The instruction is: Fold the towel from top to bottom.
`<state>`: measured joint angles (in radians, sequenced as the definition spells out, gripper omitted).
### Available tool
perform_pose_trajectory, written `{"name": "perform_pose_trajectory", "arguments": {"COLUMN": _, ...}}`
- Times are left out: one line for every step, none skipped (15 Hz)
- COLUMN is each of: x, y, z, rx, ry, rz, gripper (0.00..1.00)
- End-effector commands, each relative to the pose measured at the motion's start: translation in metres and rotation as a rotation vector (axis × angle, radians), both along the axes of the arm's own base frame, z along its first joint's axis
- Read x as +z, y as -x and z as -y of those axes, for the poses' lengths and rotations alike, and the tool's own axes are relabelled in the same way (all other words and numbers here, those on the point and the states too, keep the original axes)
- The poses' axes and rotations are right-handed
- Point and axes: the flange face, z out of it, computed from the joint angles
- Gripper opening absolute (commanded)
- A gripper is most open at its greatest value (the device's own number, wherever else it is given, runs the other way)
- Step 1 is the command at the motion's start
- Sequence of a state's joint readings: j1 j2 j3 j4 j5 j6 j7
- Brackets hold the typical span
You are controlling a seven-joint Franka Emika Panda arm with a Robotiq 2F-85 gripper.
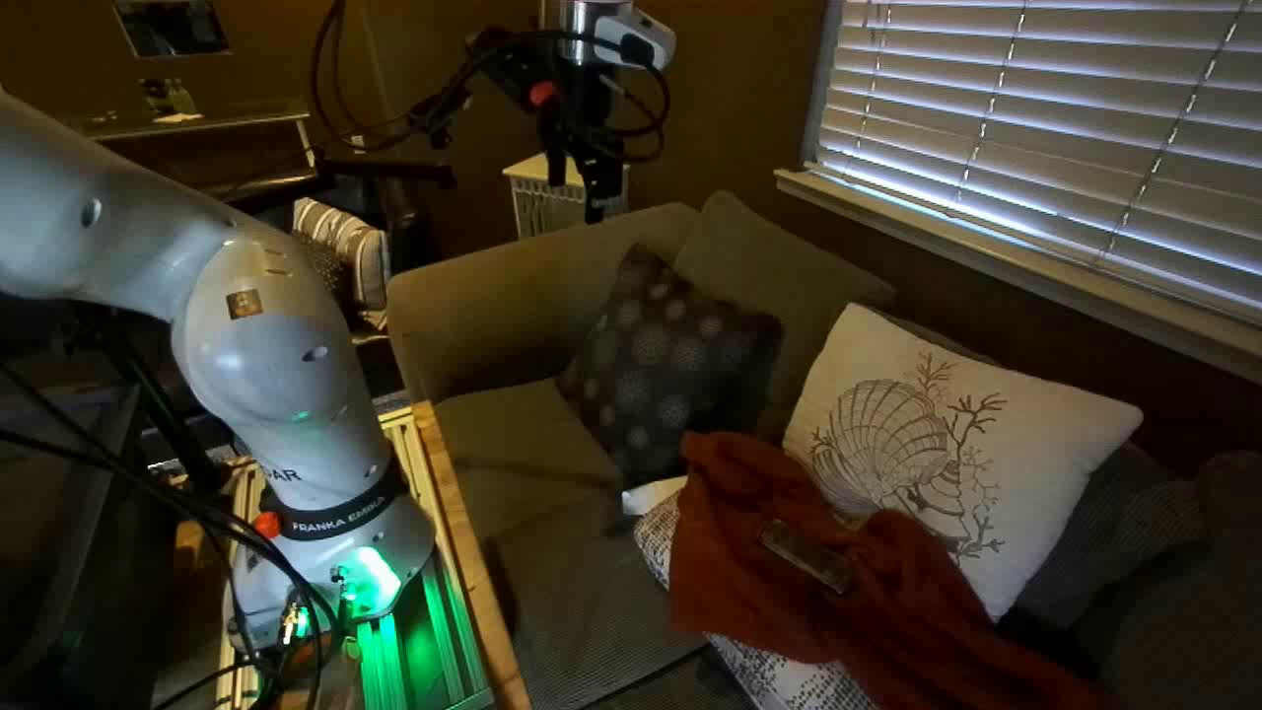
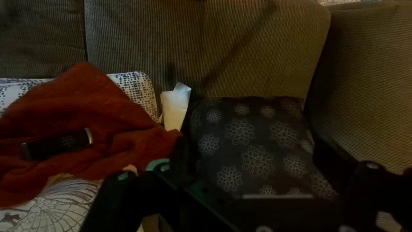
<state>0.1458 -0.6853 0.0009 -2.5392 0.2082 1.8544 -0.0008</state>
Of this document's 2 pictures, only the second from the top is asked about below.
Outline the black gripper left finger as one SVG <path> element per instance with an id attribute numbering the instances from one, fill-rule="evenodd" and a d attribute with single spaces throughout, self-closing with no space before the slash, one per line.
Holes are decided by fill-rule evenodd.
<path id="1" fill-rule="evenodd" d="M 122 170 L 108 175 L 81 225 L 81 232 L 136 232 L 145 216 L 158 215 L 166 228 L 179 232 L 177 182 L 182 164 L 159 160 L 136 175 Z"/>

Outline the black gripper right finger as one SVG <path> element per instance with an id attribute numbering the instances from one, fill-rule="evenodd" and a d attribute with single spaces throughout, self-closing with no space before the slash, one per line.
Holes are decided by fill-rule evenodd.
<path id="1" fill-rule="evenodd" d="M 377 225 L 377 213 L 388 212 L 412 230 L 412 175 L 387 171 L 382 164 L 361 160 L 349 177 L 342 197 L 342 232 L 386 232 Z"/>

